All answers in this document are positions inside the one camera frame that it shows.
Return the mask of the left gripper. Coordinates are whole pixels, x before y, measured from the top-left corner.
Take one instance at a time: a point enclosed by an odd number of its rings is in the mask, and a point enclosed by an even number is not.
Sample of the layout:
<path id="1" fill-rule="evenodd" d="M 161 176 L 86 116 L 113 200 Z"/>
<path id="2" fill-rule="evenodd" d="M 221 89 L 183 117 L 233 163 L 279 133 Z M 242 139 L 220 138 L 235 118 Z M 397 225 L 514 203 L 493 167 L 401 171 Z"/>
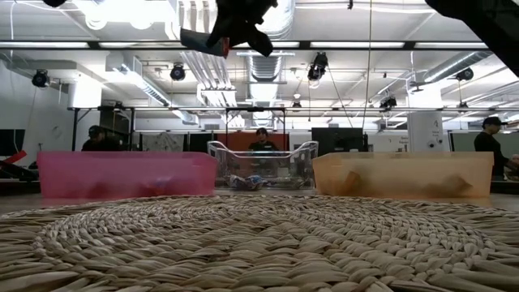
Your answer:
<path id="1" fill-rule="evenodd" d="M 243 43 L 243 22 L 262 24 L 270 8 L 278 6 L 277 0 L 216 0 L 217 19 L 206 46 L 213 47 L 221 38 L 228 38 L 231 46 Z M 244 28 L 247 44 L 264 57 L 268 57 L 273 46 L 268 35 L 255 26 Z"/>

